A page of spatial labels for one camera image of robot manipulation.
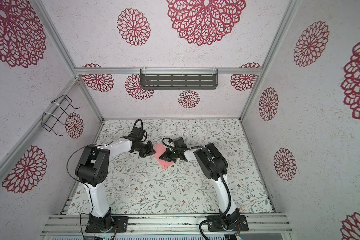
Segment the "pink square paper sheet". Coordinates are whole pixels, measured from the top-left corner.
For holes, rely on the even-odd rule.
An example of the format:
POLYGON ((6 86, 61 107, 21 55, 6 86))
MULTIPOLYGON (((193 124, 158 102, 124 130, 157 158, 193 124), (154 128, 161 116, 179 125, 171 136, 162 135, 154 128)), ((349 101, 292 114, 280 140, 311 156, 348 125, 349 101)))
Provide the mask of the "pink square paper sheet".
POLYGON ((163 155, 166 151, 166 147, 163 144, 155 145, 154 150, 156 152, 154 154, 154 157, 156 158, 156 160, 158 161, 160 166, 163 168, 163 170, 168 169, 170 166, 172 166, 174 164, 174 162, 167 162, 167 161, 160 159, 160 156, 163 155))

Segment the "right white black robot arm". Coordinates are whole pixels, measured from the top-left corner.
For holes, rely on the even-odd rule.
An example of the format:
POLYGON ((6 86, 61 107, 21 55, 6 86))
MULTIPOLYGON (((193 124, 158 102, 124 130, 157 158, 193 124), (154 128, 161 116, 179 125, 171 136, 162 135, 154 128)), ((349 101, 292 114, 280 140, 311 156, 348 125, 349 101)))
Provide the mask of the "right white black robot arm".
POLYGON ((233 224, 240 218, 240 211, 232 199, 228 183, 228 162, 213 143, 206 146, 179 147, 160 143, 154 147, 155 157, 159 162, 175 163, 177 160, 196 162, 203 174, 209 179, 219 201, 222 221, 233 224))

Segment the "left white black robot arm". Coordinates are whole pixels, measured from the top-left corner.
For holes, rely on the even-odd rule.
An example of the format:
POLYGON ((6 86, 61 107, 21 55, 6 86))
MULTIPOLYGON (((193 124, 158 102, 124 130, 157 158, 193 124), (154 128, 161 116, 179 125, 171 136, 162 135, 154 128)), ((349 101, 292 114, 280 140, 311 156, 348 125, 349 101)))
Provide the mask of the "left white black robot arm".
POLYGON ((124 153, 137 153, 139 157, 145 158, 154 155, 152 142, 146 143, 140 140, 120 138, 107 145, 87 145, 75 169, 78 177, 87 190, 91 203, 90 216, 97 219, 105 219, 110 215, 104 181, 109 172, 109 162, 114 157, 124 153))

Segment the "aluminium front rail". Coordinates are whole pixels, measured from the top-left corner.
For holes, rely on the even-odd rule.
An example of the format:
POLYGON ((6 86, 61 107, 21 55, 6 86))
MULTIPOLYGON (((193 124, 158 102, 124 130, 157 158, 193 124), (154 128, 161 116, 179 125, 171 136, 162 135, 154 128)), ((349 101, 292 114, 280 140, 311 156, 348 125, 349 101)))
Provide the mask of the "aluminium front rail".
MULTIPOLYGON (((244 232, 209 232, 208 223, 203 224, 204 234, 291 234, 291 224, 286 214, 242 214, 246 217, 249 230, 244 232)), ((113 215, 128 217, 125 233, 119 235, 193 235, 199 234, 199 224, 207 214, 151 214, 113 215)), ((41 231, 41 236, 86 236, 87 215, 51 215, 41 231)))

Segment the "dark grey slotted wall shelf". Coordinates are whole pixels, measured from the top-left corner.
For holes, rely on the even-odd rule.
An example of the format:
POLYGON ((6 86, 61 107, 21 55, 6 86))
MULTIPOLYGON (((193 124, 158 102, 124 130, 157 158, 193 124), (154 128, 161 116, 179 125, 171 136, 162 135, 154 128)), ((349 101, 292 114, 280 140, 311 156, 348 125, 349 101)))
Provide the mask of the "dark grey slotted wall shelf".
POLYGON ((215 90, 218 83, 217 69, 206 73, 185 71, 160 73, 140 70, 140 84, 144 90, 215 90))

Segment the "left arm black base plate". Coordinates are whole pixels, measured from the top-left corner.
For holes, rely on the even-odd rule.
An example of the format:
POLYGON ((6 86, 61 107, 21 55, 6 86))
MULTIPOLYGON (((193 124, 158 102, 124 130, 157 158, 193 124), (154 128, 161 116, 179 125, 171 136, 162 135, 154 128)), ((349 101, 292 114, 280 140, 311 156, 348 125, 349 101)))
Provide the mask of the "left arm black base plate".
POLYGON ((128 217, 93 217, 89 219, 85 233, 125 233, 128 220, 128 217))

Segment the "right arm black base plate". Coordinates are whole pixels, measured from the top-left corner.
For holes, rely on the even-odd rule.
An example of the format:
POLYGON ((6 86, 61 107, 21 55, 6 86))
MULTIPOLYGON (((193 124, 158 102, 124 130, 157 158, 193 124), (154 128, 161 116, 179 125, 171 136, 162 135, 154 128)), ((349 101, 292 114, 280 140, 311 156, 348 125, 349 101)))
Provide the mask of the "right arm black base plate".
POLYGON ((247 219, 244 215, 235 217, 222 217, 211 221, 215 216, 207 216, 209 232, 246 232, 249 230, 247 219))

